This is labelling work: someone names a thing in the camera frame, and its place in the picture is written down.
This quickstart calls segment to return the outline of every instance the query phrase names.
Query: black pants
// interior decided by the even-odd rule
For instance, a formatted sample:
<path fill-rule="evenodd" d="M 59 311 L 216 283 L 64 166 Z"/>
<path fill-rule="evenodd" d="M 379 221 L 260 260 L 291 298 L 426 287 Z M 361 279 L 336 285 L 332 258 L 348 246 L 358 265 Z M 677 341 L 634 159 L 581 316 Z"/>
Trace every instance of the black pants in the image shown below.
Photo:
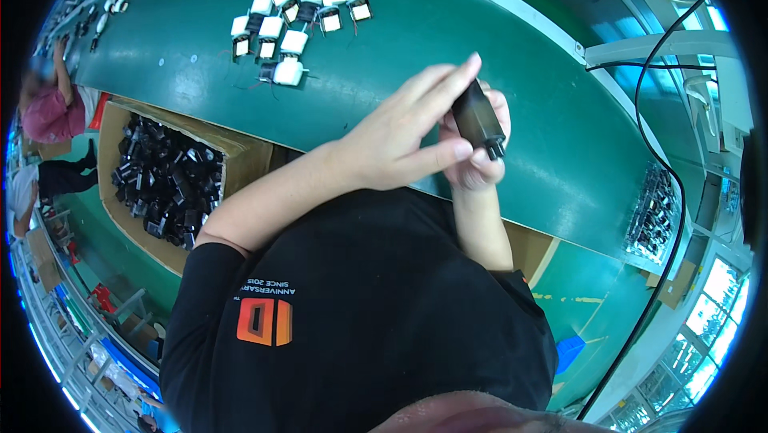
<path fill-rule="evenodd" d="M 63 159 L 50 159 L 38 166 L 40 179 L 38 188 L 40 197 L 53 199 L 54 196 L 69 192 L 81 192 L 98 184 L 98 174 L 94 169 L 87 175 L 82 175 L 86 169 L 95 168 L 95 162 L 83 158 L 76 162 Z"/>

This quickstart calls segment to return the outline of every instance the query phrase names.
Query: orange logo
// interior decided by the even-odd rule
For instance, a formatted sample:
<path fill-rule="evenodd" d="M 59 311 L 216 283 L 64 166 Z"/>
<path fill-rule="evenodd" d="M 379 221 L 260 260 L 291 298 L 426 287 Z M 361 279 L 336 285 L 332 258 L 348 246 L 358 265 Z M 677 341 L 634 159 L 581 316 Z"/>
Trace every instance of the orange logo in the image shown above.
<path fill-rule="evenodd" d="M 293 340 L 293 306 L 282 299 L 243 298 L 237 319 L 237 339 L 260 345 L 282 346 Z"/>

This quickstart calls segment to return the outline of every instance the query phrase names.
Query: blue shirt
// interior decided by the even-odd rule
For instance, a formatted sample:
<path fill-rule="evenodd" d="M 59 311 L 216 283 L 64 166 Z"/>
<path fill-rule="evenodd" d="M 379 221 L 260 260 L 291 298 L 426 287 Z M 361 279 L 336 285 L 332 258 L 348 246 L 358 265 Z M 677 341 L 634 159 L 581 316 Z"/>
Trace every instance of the blue shirt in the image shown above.
<path fill-rule="evenodd" d="M 158 423 L 158 429 L 164 431 L 165 433 L 175 433 L 181 427 L 178 426 L 178 423 L 176 422 L 173 417 L 170 416 L 169 413 L 159 409 L 156 406 L 152 406 L 146 401 L 141 402 L 141 414 L 142 415 L 149 415 Z"/>

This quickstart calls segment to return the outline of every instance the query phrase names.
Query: window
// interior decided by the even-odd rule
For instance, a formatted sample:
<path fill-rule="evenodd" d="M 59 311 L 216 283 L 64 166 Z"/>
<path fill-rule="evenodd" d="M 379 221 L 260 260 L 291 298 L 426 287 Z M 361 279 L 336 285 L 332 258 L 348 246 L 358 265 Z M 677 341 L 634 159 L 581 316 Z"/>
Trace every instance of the window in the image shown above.
<path fill-rule="evenodd" d="M 703 291 L 672 345 L 598 425 L 632 433 L 669 411 L 696 405 L 727 361 L 749 287 L 745 275 L 715 257 Z"/>

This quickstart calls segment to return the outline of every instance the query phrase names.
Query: black cable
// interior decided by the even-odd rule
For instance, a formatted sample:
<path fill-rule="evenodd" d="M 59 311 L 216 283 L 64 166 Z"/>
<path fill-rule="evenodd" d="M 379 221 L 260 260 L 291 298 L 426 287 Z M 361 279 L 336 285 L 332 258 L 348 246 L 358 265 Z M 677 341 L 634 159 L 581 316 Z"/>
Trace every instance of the black cable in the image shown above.
<path fill-rule="evenodd" d="M 632 328 L 632 332 L 629 333 L 629 338 L 627 338 L 627 341 L 624 342 L 624 346 L 621 347 L 621 350 L 619 351 L 619 354 L 616 356 L 616 359 L 613 363 L 610 364 L 610 367 L 608 367 L 608 371 L 606 371 L 605 376 L 600 380 L 598 385 L 595 387 L 594 392 L 587 400 L 587 403 L 584 405 L 584 407 L 581 409 L 581 411 L 578 414 L 578 417 L 576 419 L 583 420 L 584 417 L 587 415 L 589 410 L 594 405 L 595 401 L 600 396 L 600 393 L 605 389 L 605 386 L 608 384 L 608 381 L 610 380 L 610 377 L 614 375 L 616 372 L 616 368 L 618 368 L 619 364 L 622 360 L 624 360 L 624 356 L 627 355 L 627 352 L 629 351 L 629 348 L 632 346 L 634 341 L 637 339 L 640 329 L 643 327 L 643 324 L 645 323 L 646 319 L 648 319 L 648 315 L 650 314 L 650 310 L 653 308 L 654 304 L 656 303 L 656 300 L 659 298 L 659 294 L 661 293 L 661 290 L 664 289 L 664 283 L 667 281 L 667 277 L 670 274 L 670 270 L 672 269 L 672 262 L 674 261 L 675 255 L 677 255 L 677 249 L 680 247 L 680 241 L 683 239 L 683 230 L 685 229 L 685 188 L 683 187 L 683 181 L 680 179 L 679 176 L 677 176 L 677 173 L 672 169 L 671 166 L 665 162 L 661 156 L 654 150 L 654 148 L 650 145 L 650 142 L 648 141 L 648 137 L 645 136 L 645 131 L 643 130 L 643 123 L 640 119 L 640 108 L 638 106 L 640 102 L 640 84 L 643 82 L 643 77 L 645 76 L 645 73 L 648 72 L 648 66 L 650 65 L 650 62 L 653 60 L 654 56 L 656 56 L 656 53 L 658 53 L 659 49 L 661 49 L 661 46 L 664 44 L 664 42 L 667 40 L 667 38 L 670 37 L 670 35 L 675 31 L 675 29 L 685 21 L 685 19 L 692 15 L 696 9 L 698 9 L 699 6 L 701 6 L 704 3 L 705 0 L 698 0 L 696 3 L 694 3 L 688 10 L 683 13 L 682 16 L 676 19 L 674 23 L 672 23 L 672 26 L 662 35 L 661 39 L 658 43 L 656 43 L 656 46 L 652 49 L 650 54 L 648 55 L 648 59 L 645 61 L 645 64 L 643 64 L 643 69 L 640 71 L 640 78 L 638 79 L 638 86 L 634 90 L 634 115 L 635 118 L 638 121 L 638 129 L 640 130 L 640 135 L 643 137 L 643 141 L 645 141 L 645 146 L 648 147 L 648 150 L 650 150 L 650 154 L 656 158 L 656 160 L 663 166 L 669 174 L 677 181 L 677 185 L 680 187 L 680 226 L 677 228 L 677 234 L 674 237 L 674 243 L 672 244 L 672 249 L 670 250 L 670 255 L 667 258 L 667 264 L 664 265 L 664 271 L 661 273 L 661 276 L 659 277 L 659 285 L 654 289 L 654 291 L 650 294 L 650 299 L 648 299 L 648 304 L 645 305 L 645 309 L 642 313 L 640 313 L 640 317 L 638 318 L 638 322 L 635 323 L 634 328 Z"/>
<path fill-rule="evenodd" d="M 599 70 L 600 68 L 610 68 L 611 66 L 645 66 L 643 63 L 634 63 L 632 61 L 611 61 L 609 63 L 598 64 L 587 68 L 587 71 Z M 716 71 L 715 66 L 701 66 L 700 64 L 649 64 L 651 70 L 702 70 Z"/>

